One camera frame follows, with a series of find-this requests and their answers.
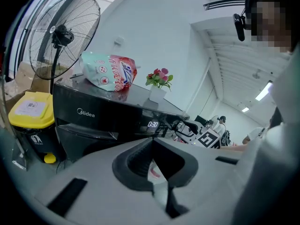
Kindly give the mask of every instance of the plastic bag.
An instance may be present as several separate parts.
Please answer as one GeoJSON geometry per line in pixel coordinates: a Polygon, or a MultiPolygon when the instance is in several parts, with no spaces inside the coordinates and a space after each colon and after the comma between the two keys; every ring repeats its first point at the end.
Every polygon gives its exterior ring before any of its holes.
{"type": "Polygon", "coordinates": [[[84,51],[79,64],[84,76],[106,91],[129,88],[137,74],[135,61],[117,55],[103,55],[84,51]]]}

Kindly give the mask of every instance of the digital display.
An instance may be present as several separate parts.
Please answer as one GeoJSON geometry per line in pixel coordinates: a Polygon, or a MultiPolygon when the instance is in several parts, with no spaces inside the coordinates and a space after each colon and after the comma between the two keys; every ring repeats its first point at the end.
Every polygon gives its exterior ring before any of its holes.
{"type": "Polygon", "coordinates": [[[158,126],[158,122],[149,122],[148,123],[149,128],[157,128],[157,126],[158,126]]]}

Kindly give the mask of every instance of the yellow lid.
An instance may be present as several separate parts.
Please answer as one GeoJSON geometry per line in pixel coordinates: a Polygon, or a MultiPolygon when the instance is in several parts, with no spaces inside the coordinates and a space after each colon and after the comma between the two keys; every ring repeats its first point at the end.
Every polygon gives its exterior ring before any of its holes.
{"type": "Polygon", "coordinates": [[[12,125],[22,128],[46,128],[54,123],[53,98],[50,93],[25,92],[8,114],[12,125]]]}
{"type": "Polygon", "coordinates": [[[56,157],[52,153],[47,153],[47,155],[44,156],[44,162],[45,163],[55,163],[56,157]]]}

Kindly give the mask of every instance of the white flower pot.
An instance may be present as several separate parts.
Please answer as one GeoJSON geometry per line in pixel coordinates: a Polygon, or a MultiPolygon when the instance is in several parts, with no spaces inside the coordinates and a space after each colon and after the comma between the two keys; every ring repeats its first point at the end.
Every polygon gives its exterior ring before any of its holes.
{"type": "Polygon", "coordinates": [[[166,91],[152,86],[149,94],[149,100],[155,103],[160,103],[164,99],[166,93],[166,91]]]}

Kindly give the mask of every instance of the pink flower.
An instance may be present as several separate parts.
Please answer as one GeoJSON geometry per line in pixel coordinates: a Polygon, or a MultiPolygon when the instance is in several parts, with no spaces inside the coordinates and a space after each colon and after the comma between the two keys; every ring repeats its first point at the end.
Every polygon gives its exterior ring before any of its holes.
{"type": "Polygon", "coordinates": [[[159,77],[160,77],[160,78],[163,78],[164,76],[165,76],[164,73],[162,73],[162,72],[159,73],[159,77]]]}
{"type": "Polygon", "coordinates": [[[166,69],[166,68],[163,68],[163,69],[161,69],[161,71],[164,73],[164,74],[168,74],[168,69],[166,69]]]}

